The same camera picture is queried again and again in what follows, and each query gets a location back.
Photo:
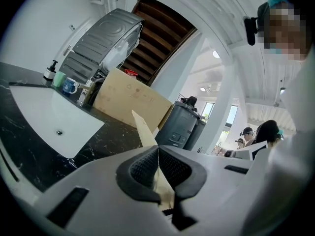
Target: faucet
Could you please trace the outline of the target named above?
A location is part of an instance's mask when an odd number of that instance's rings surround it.
[[[86,83],[81,84],[79,82],[76,82],[74,85],[76,87],[78,87],[79,89],[82,89],[82,92],[80,94],[79,99],[77,100],[77,102],[79,103],[79,105],[83,105],[84,103],[87,103],[89,101],[89,98],[93,92],[93,90],[95,89],[95,84],[96,82],[103,82],[105,80],[105,78],[99,78],[99,79],[95,79],[94,77],[91,77]]]

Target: trash can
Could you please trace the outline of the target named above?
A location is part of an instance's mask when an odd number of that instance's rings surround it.
[[[176,101],[169,118],[156,136],[157,144],[183,148],[198,119],[200,115],[191,106]]]
[[[197,120],[195,127],[192,130],[192,133],[190,134],[184,149],[186,150],[192,150],[192,148],[194,147],[194,145],[196,144],[197,140],[199,139],[199,136],[201,135],[204,127],[206,125],[206,122],[202,121],[202,120]]]

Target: cup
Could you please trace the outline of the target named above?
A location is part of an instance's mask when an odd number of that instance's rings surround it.
[[[57,88],[60,87],[64,78],[65,74],[63,72],[58,71],[54,77],[53,86]]]
[[[68,77],[63,84],[63,92],[70,94],[76,93],[78,90],[77,85],[78,83],[75,80]]]

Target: blue mug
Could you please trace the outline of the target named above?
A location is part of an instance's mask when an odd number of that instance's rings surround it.
[[[68,77],[63,84],[63,91],[70,94],[76,93],[78,90],[77,84],[75,80]]]

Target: wooden stairs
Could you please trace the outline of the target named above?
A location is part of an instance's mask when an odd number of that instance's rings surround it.
[[[139,0],[133,13],[144,19],[140,43],[120,69],[138,73],[137,79],[151,86],[162,66],[196,28],[156,0]]]

